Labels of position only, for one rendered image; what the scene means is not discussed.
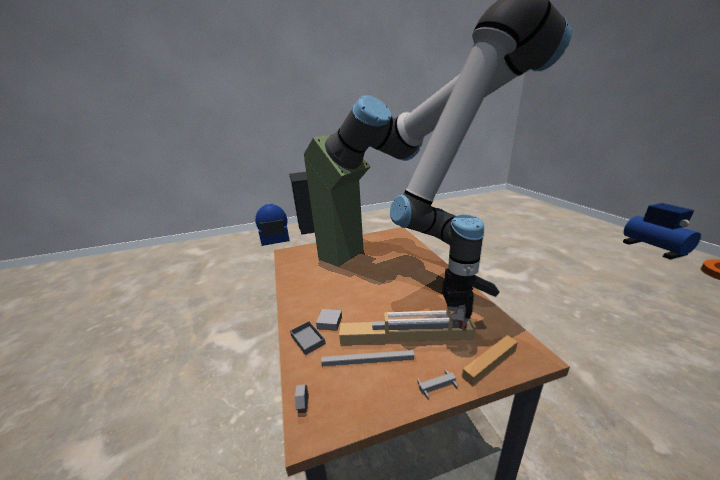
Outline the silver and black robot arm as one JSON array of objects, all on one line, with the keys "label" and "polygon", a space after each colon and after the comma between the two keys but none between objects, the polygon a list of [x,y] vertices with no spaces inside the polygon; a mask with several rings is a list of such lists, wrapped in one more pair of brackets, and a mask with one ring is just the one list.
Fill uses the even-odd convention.
[{"label": "silver and black robot arm", "polygon": [[[412,159],[424,136],[434,131],[404,194],[393,200],[390,217],[402,228],[449,244],[448,268],[460,276],[479,271],[484,223],[432,207],[434,197],[483,99],[530,69],[552,66],[569,45],[571,27],[549,0],[498,0],[482,15],[472,38],[461,73],[411,113],[394,118],[382,101],[363,96],[325,142],[333,161],[356,169],[368,147]],[[476,275],[466,283],[494,297],[500,293]]]}]

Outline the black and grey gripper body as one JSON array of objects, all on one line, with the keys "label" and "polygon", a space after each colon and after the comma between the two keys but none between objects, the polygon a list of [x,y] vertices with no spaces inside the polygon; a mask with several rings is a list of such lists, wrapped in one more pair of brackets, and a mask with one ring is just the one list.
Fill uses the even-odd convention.
[{"label": "black and grey gripper body", "polygon": [[465,305],[469,303],[469,297],[474,301],[473,287],[466,284],[468,279],[472,279],[474,276],[475,275],[460,276],[451,272],[449,268],[445,269],[445,281],[443,281],[442,294],[444,294],[443,296],[447,307]]}]

